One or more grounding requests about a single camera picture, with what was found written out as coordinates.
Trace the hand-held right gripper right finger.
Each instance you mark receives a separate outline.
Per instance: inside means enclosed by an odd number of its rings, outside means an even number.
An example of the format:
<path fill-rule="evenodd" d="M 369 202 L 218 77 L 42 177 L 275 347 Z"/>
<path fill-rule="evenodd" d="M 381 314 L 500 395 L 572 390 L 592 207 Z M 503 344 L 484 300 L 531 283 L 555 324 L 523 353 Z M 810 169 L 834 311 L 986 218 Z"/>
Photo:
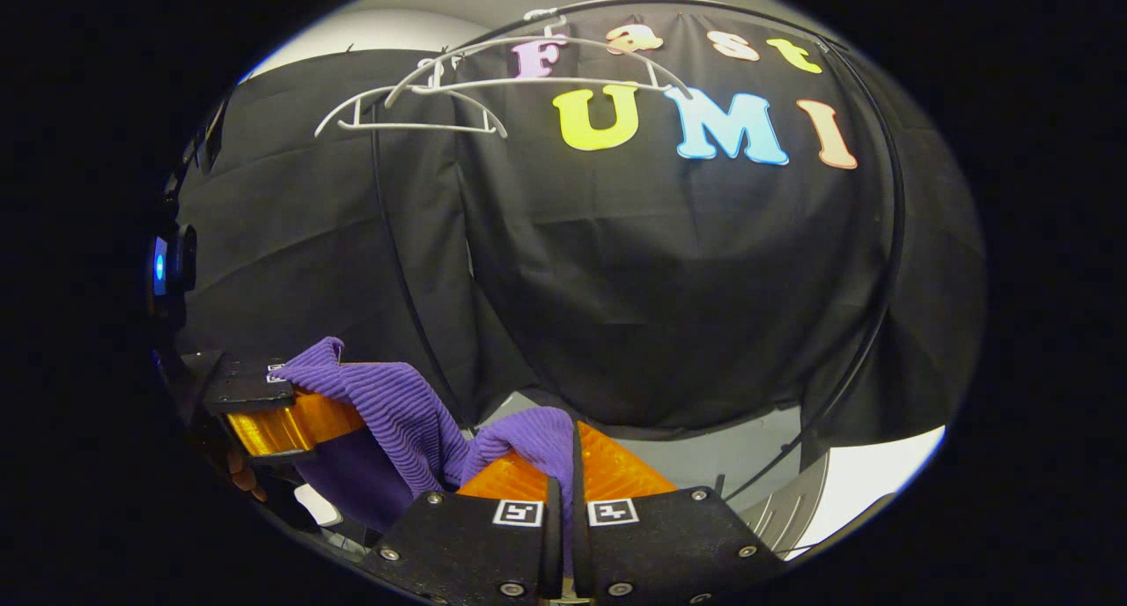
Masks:
<path fill-rule="evenodd" d="M 722 605 L 784 561 L 709 485 L 675 487 L 605 434 L 575 429 L 571 577 L 596 605 Z"/>

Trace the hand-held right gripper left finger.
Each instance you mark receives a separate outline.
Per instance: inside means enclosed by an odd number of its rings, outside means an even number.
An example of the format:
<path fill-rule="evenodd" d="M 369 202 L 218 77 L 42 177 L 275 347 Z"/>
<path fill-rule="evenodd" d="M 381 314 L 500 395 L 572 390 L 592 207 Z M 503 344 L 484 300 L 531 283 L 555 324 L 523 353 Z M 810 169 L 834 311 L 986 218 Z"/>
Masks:
<path fill-rule="evenodd" d="M 414 501 L 362 570 L 431 605 L 548 605 L 564 592 L 564 494 L 520 454 Z"/>

